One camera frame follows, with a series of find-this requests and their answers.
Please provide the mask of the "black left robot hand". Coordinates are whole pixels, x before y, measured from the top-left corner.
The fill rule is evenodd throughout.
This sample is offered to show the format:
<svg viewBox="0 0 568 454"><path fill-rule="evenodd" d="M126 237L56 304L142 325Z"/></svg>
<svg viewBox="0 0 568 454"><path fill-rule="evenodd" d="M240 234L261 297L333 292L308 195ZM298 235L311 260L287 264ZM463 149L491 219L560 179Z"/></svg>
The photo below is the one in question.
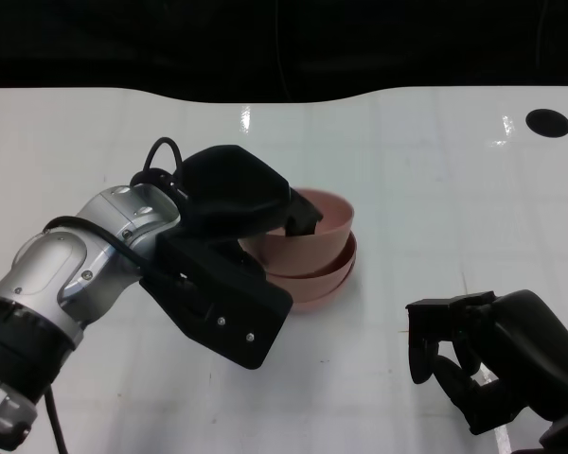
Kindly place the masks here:
<svg viewBox="0 0 568 454"><path fill-rule="evenodd" d="M198 265L208 274L222 269L265 280L264 267L239 241L279 228L286 236L311 235L323 218L284 177L240 146L197 152L177 167L176 177L186 202L172 241L186 275Z"/></svg>

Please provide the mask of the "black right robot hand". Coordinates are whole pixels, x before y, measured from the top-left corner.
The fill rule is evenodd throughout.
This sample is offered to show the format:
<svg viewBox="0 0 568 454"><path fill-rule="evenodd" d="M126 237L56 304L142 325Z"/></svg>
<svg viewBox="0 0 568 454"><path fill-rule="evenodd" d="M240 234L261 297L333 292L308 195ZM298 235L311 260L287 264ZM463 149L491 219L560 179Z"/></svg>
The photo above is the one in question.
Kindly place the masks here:
<svg viewBox="0 0 568 454"><path fill-rule="evenodd" d="M525 408L568 445L568 330L536 293L492 291L422 299L406 307L412 380L434 377L479 435Z"/></svg>

